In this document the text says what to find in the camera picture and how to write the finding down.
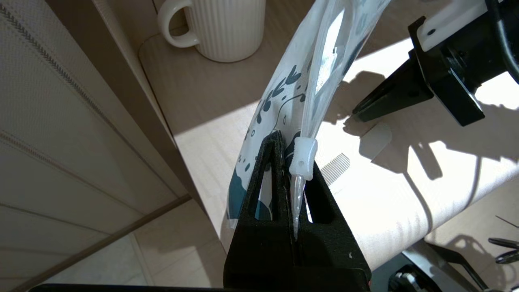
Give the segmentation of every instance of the mug handle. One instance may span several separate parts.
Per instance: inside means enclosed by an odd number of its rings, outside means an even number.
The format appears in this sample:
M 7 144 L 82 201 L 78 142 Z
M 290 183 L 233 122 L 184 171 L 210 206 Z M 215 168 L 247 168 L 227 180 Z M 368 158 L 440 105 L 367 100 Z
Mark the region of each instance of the mug handle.
M 198 45 L 200 40 L 191 30 L 180 36 L 171 36 L 169 33 L 169 22 L 173 15 L 184 7 L 193 7 L 191 0 L 166 0 L 160 7 L 157 23 L 164 38 L 171 45 L 178 48 L 187 48 Z

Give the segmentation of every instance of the black cable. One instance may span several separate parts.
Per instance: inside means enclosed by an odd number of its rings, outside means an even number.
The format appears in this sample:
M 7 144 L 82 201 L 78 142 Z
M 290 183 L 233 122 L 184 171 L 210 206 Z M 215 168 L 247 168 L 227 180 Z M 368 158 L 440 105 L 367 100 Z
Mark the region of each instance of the black cable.
M 485 4 L 492 21 L 492 26 L 494 27 L 494 34 L 501 49 L 501 57 L 503 58 L 504 65 L 507 67 L 508 73 L 514 78 L 515 82 L 519 84 L 519 65 L 517 65 L 510 45 L 508 44 L 507 30 L 504 27 L 504 21 L 499 12 L 499 0 L 485 0 Z

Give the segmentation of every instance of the paneled wall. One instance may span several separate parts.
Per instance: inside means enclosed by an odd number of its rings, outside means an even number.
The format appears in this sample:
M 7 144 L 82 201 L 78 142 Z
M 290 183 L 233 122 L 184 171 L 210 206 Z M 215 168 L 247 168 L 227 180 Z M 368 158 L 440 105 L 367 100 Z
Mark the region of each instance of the paneled wall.
M 0 291 L 187 194 L 44 1 L 0 0 Z

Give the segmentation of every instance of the plastic bag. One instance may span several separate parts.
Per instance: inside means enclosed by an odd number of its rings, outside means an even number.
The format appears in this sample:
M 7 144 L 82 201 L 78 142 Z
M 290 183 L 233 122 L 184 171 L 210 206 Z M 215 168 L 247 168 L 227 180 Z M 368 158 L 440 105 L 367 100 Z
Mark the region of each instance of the plastic bag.
M 273 131 L 281 131 L 286 145 L 286 167 L 292 164 L 297 137 L 315 139 L 338 84 L 389 1 L 317 0 L 314 3 L 281 58 L 247 130 L 229 186 L 227 216 L 231 227 L 236 225 L 263 139 Z M 313 165 L 313 157 L 307 163 Z M 291 180 L 297 238 L 306 179 L 296 173 Z M 267 169 L 256 209 L 257 219 L 272 218 L 270 202 Z

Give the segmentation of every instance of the white mug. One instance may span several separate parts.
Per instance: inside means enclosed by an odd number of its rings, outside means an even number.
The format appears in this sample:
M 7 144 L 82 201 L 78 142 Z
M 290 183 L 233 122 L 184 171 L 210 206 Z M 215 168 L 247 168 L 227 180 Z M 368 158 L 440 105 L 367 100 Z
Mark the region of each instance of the white mug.
M 169 22 L 186 8 L 189 31 L 172 36 Z M 252 55 L 263 39 L 265 0 L 166 0 L 157 19 L 160 32 L 171 45 L 195 46 L 205 57 L 235 62 Z

